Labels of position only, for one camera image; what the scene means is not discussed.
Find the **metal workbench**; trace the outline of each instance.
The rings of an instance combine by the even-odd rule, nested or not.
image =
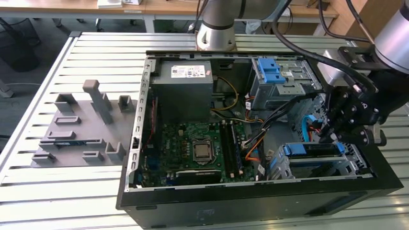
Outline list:
[[[323,53],[343,40],[290,36],[303,48]],[[287,51],[274,36],[238,35],[239,50]],[[139,229],[115,209],[120,166],[32,169],[32,154],[44,136],[58,93],[90,100],[82,85],[100,81],[110,98],[139,97],[147,50],[194,50],[191,34],[83,33],[71,37],[0,155],[0,229]],[[405,108],[384,125],[389,138],[381,148],[405,188],[367,200],[334,216],[259,221],[202,228],[231,229],[409,229],[409,117]]]

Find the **white label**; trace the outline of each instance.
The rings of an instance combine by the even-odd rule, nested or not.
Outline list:
[[[204,78],[206,66],[174,66],[172,78]]]
[[[251,102],[246,102],[246,109],[252,110],[252,103]]]
[[[282,75],[283,76],[294,76],[294,73],[292,72],[282,72]]]
[[[258,168],[259,172],[264,175],[267,170],[266,168],[262,166],[262,164],[259,164],[259,168]]]
[[[124,13],[142,13],[142,11],[124,11]]]

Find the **black cable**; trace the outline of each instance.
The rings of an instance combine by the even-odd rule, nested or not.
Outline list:
[[[262,22],[262,30],[263,30],[264,34],[267,35],[268,33],[267,33],[266,29],[264,29],[263,22]]]
[[[352,4],[352,1],[351,1],[351,0],[347,0],[347,5],[348,5],[348,7],[349,7],[349,10],[351,10],[352,15],[353,15],[353,17],[356,18],[357,22],[359,22],[360,24],[363,24],[363,23],[364,23],[363,18],[361,18],[361,16],[360,16],[360,14],[359,14],[356,8],[353,7],[353,4]]]
[[[319,12],[320,12],[320,21],[322,21],[322,25],[323,28],[327,32],[327,34],[335,38],[342,38],[345,39],[348,41],[360,41],[360,42],[369,42],[369,40],[367,38],[361,38],[361,37],[352,37],[352,36],[344,36],[344,35],[339,35],[335,34],[334,32],[331,32],[330,28],[327,27],[327,23],[326,23],[326,19],[324,19],[324,10],[323,10],[323,0],[319,0]]]
[[[223,107],[224,107],[224,108],[228,107],[228,105],[227,105],[227,103],[226,103],[226,100],[223,100]],[[231,115],[232,115],[234,118],[239,118],[239,117],[236,116],[236,114],[234,113],[232,109],[228,109],[227,111],[231,113]]]
[[[315,0],[311,4],[307,5],[307,8],[311,8],[319,0]]]
[[[280,10],[280,13],[278,15],[282,15],[286,8],[288,7],[290,2],[287,2]],[[272,30],[275,32],[275,35],[278,36],[279,40],[286,44],[286,46],[288,48],[291,48],[295,52],[298,52],[299,54],[318,60],[319,62],[323,62],[324,64],[335,67],[336,69],[339,69],[340,71],[343,71],[347,75],[344,76],[347,83],[353,86],[356,84],[361,84],[368,92],[367,93],[376,93],[377,92],[377,88],[373,84],[373,82],[369,80],[369,78],[367,76],[364,76],[363,74],[360,74],[353,68],[351,68],[348,65],[343,64],[342,62],[323,56],[319,55],[318,53],[314,53],[303,48],[300,48],[299,46],[296,46],[280,33],[279,31],[279,17],[275,18],[275,21],[272,23]]]
[[[267,155],[264,153],[264,141],[260,142],[259,146],[258,146],[258,151],[259,151],[259,159],[260,159],[260,165],[263,166],[264,170],[264,174],[258,170],[258,174],[259,174],[259,180],[264,181],[267,179],[267,175],[268,175],[268,162],[267,162]]]
[[[202,2],[202,0],[199,0],[199,2],[198,2],[198,11],[196,11],[196,20],[195,20],[195,25],[194,25],[194,33],[196,31],[198,22],[199,22],[199,19],[200,19],[203,13],[204,13],[206,6],[207,6],[210,0],[204,0],[203,7],[202,7],[200,12],[199,12],[200,2]]]
[[[288,31],[290,31],[290,30],[291,30],[291,28],[294,27],[294,20],[295,20],[295,18],[294,18],[292,8],[291,8],[291,7],[288,7],[288,9],[290,9],[290,20],[288,20],[287,30],[286,30],[286,32],[283,33],[284,35],[288,33]]]
[[[271,128],[271,123],[274,121],[276,121],[280,117],[283,117],[290,110],[294,108],[295,104],[306,99],[312,99],[319,95],[318,92],[314,93],[308,93],[307,95],[302,95],[302,96],[296,96],[295,98],[292,98],[288,102],[286,102],[272,113],[271,115],[267,117],[267,119],[264,120],[260,129],[259,129],[259,133],[255,135],[255,137],[252,137],[248,141],[247,141],[247,145],[251,144],[256,139],[259,139],[264,133],[267,133],[268,129]]]

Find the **gray carpet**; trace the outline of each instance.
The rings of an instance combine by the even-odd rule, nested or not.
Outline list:
[[[0,79],[8,83],[42,83],[47,76],[48,70],[54,64],[55,58],[64,46],[71,31],[96,32],[95,20],[87,19],[86,23],[79,23],[75,19],[63,19],[63,27],[58,28],[51,19],[31,19],[42,44],[35,47],[36,55],[40,59],[40,66],[24,73],[15,72],[0,59]],[[182,33],[188,29],[194,21],[156,21],[158,32]],[[130,32],[144,33],[144,21],[138,20],[136,25],[131,25],[130,20],[104,19],[102,28],[106,32]],[[236,23],[236,33],[243,34],[246,25]],[[36,85],[10,85],[15,95],[12,98],[0,97],[0,135],[11,135],[23,117],[27,107],[36,94],[39,86]],[[4,148],[7,139],[0,138],[0,151]]]

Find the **table leg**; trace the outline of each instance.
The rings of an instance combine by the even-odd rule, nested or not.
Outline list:
[[[0,96],[4,98],[10,98],[14,96],[14,91],[11,90],[11,88],[8,88],[8,86],[3,83],[3,81],[0,80]]]
[[[146,21],[147,33],[155,33],[155,15],[144,15],[143,19]]]
[[[330,27],[334,18],[326,18],[324,20],[326,20],[327,26]],[[326,35],[326,30],[324,30],[323,24],[319,24],[319,26],[318,26],[318,28],[315,30],[315,36],[324,36],[324,35]]]
[[[60,27],[63,26],[63,24],[62,24],[62,18],[54,18],[52,21],[54,21],[56,27],[60,28]]]

